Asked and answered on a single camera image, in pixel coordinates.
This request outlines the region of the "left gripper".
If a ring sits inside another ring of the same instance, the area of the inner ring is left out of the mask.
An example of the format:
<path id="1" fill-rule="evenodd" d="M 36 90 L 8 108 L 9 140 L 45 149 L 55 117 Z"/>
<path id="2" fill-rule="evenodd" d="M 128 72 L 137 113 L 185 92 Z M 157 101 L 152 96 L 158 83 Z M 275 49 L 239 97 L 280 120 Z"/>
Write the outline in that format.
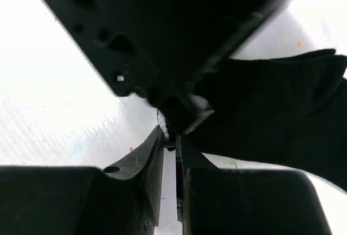
<path id="1" fill-rule="evenodd" d="M 44 0 L 117 96 L 188 134 L 212 110 L 194 85 L 290 0 Z"/>

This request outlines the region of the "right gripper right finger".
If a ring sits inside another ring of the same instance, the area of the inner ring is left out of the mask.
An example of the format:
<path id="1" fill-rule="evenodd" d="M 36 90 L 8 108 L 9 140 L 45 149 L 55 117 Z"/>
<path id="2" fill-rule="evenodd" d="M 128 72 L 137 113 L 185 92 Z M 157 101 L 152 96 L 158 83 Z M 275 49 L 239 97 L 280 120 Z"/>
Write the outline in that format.
<path id="1" fill-rule="evenodd" d="M 330 234 L 300 171 L 220 169 L 176 137 L 177 215 L 183 234 Z"/>

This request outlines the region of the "black sock white stripes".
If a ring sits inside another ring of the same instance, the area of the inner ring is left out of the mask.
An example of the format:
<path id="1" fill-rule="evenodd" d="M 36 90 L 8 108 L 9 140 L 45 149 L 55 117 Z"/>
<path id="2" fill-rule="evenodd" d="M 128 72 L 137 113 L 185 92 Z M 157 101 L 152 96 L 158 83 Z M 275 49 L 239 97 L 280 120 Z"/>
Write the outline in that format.
<path id="1" fill-rule="evenodd" d="M 346 189 L 345 71 L 334 49 L 224 59 L 196 85 L 213 113 L 188 138 L 203 153 L 301 169 Z"/>

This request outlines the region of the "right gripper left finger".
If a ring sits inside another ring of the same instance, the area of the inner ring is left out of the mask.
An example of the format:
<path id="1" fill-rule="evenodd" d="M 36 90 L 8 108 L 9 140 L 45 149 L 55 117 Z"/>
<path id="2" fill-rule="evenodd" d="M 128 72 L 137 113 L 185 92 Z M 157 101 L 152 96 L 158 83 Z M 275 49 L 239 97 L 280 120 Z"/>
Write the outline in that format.
<path id="1" fill-rule="evenodd" d="M 1 167 L 1 234 L 153 234 L 159 224 L 163 132 L 104 169 Z"/>

